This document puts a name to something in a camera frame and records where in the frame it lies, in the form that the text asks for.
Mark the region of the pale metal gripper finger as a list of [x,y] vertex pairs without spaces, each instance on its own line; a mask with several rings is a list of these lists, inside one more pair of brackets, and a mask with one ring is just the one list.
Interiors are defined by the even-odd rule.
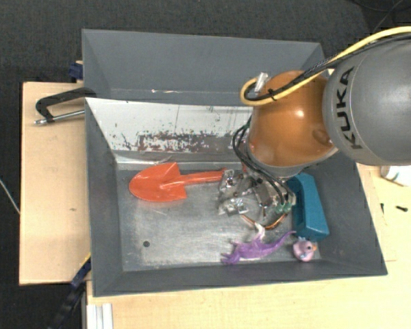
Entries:
[[224,170],[221,181],[219,183],[219,193],[234,194],[243,179],[243,173],[239,170],[226,169]]
[[243,215],[249,211],[242,198],[226,199],[219,203],[218,215]]

